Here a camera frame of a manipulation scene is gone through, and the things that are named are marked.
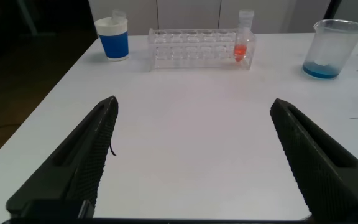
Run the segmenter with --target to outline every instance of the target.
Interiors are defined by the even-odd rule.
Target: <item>glass beaker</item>
[[[302,69],[316,78],[335,78],[358,41],[358,23],[324,19],[313,27],[316,34]]]

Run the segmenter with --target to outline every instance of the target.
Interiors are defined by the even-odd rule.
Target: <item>blue container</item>
[[[128,58],[128,20],[124,17],[107,17],[95,23],[104,53],[109,60],[119,61]]]

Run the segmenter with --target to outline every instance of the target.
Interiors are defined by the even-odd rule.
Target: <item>test tube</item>
[[[239,11],[239,27],[236,34],[236,43],[234,46],[234,58],[240,62],[246,57],[247,43],[249,40],[254,11],[243,9]]]

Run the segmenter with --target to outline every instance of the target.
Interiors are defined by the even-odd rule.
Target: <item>blue liquid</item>
[[[302,69],[313,77],[323,79],[335,78],[340,72],[340,70],[335,69],[330,65],[318,65],[314,62],[304,62]]]

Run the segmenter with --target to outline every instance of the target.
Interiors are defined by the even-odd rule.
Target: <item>test tube rack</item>
[[[254,57],[256,36],[249,34],[246,56],[234,58],[237,29],[150,29],[151,69],[238,68],[249,70]]]

